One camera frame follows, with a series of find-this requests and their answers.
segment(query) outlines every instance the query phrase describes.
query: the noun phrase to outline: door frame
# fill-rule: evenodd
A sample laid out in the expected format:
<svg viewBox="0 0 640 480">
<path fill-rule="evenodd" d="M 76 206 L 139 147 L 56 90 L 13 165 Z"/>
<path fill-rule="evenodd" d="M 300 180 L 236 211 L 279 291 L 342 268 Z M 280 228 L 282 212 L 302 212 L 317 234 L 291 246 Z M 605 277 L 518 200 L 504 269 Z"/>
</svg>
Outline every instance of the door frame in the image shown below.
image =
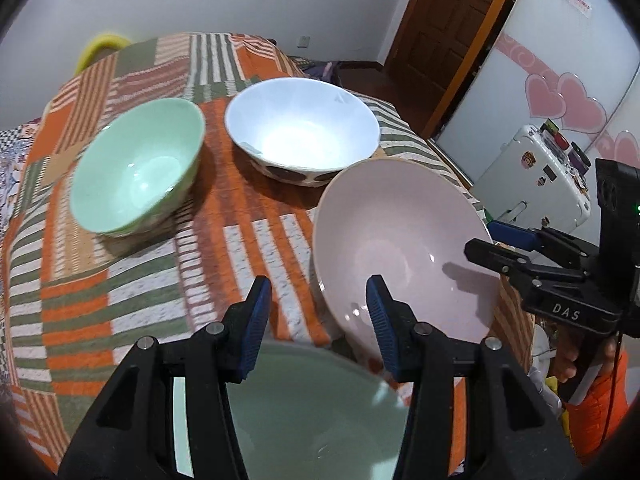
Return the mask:
<svg viewBox="0 0 640 480">
<path fill-rule="evenodd" d="M 458 91 L 460 87 L 463 85 L 465 79 L 469 76 L 469 73 L 472 71 L 474 63 L 478 58 L 478 55 L 481 53 L 483 47 L 485 46 L 487 39 L 491 31 L 494 29 L 496 25 L 496 21 L 502 11 L 507 0 L 493 0 L 489 9 L 487 10 L 482 23 L 480 24 L 480 28 L 474 37 L 471 46 L 466 51 L 465 57 L 462 59 L 458 70 L 453 76 L 453 79 L 447 86 L 442 98 L 438 102 L 433 114 L 427 121 L 426 126 L 421 132 L 416 132 L 423 139 L 428 139 L 437 133 L 436 129 L 440 125 L 442 118 L 449 110 L 450 106 L 454 103 L 456 96 L 458 95 Z M 398 49 L 400 47 L 400 42 L 402 41 L 402 36 L 406 32 L 406 28 L 408 27 L 409 21 L 411 20 L 411 16 L 415 10 L 415 6 L 417 5 L 418 0 L 409 0 L 409 3 L 406 6 L 406 10 L 404 11 L 404 15 L 402 16 L 402 20 L 400 21 L 400 25 L 398 27 L 398 31 L 396 32 L 396 37 L 394 38 L 394 42 L 391 44 L 391 49 L 389 50 L 388 56 L 385 59 L 384 72 L 388 73 L 391 67 L 391 61 L 398 53 Z"/>
</svg>

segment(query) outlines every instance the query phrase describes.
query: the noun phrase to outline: wooden floor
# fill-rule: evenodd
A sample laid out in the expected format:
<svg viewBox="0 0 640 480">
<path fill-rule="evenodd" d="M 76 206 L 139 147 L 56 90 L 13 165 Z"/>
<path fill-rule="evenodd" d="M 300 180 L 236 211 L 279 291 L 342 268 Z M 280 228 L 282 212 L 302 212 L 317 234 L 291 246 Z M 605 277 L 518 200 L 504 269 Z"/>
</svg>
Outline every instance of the wooden floor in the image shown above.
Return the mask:
<svg viewBox="0 0 640 480">
<path fill-rule="evenodd" d="M 424 130 L 433 110 L 426 107 L 424 102 L 418 102 L 410 88 L 402 88 L 387 74 L 375 68 L 340 68 L 338 70 L 342 86 L 347 90 L 389 101 L 416 134 L 420 135 Z"/>
</svg>

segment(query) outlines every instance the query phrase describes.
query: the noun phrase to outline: yellow object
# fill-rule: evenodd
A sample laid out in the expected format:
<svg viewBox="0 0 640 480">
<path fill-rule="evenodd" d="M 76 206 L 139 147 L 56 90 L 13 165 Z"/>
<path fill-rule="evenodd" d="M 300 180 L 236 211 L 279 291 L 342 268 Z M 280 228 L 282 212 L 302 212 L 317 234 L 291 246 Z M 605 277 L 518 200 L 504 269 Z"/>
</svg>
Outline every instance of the yellow object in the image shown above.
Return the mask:
<svg viewBox="0 0 640 480">
<path fill-rule="evenodd" d="M 546 385 L 551 388 L 553 393 L 558 394 L 558 378 L 557 377 L 547 377 L 545 380 Z M 562 415 L 560 416 L 560 422 L 562 422 L 562 430 L 564 434 L 569 439 L 569 443 L 573 445 L 574 443 L 571 440 L 571 431 L 569 431 L 569 412 L 567 410 L 562 411 Z"/>
<path fill-rule="evenodd" d="M 95 56 L 101 50 L 105 48 L 110 48 L 112 50 L 122 50 L 130 44 L 131 42 L 129 40 L 120 36 L 116 36 L 115 34 L 101 34 L 100 36 L 96 36 L 84 48 L 82 54 L 80 54 L 80 59 L 78 59 L 78 64 L 76 65 L 76 72 L 74 73 L 74 75 L 78 75 L 82 72 L 82 70 L 91 65 Z"/>
</svg>

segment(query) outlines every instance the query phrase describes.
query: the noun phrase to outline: brown wooden door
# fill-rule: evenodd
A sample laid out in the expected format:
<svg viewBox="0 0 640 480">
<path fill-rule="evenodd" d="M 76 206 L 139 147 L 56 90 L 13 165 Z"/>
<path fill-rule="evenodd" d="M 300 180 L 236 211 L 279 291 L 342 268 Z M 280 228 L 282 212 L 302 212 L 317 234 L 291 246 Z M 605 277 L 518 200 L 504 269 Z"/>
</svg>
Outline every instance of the brown wooden door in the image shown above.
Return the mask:
<svg viewBox="0 0 640 480">
<path fill-rule="evenodd" d="M 391 79 L 418 105 L 420 133 L 455 75 L 493 0 L 416 0 L 388 65 Z"/>
</svg>

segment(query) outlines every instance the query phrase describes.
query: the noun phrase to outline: metal bolt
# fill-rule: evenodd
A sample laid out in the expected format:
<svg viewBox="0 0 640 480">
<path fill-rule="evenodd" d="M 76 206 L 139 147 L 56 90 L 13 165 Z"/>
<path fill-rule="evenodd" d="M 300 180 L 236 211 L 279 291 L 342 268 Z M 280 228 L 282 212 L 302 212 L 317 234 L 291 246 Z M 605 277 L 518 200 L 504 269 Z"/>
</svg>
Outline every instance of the metal bolt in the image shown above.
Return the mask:
<svg viewBox="0 0 640 480">
<path fill-rule="evenodd" d="M 429 323 L 419 321 L 414 325 L 414 332 L 417 333 L 417 335 L 429 335 L 433 332 L 433 326 Z"/>
<path fill-rule="evenodd" d="M 500 341 L 497 337 L 488 337 L 484 340 L 484 344 L 487 345 L 491 350 L 499 350 L 502 348 L 502 341 Z"/>
<path fill-rule="evenodd" d="M 141 350 L 149 350 L 154 345 L 154 339 L 149 335 L 143 335 L 138 341 L 136 345 Z"/>
<path fill-rule="evenodd" d="M 224 332 L 225 326 L 219 321 L 214 321 L 213 323 L 209 323 L 204 330 L 207 331 L 207 334 L 217 335 Z"/>
</svg>

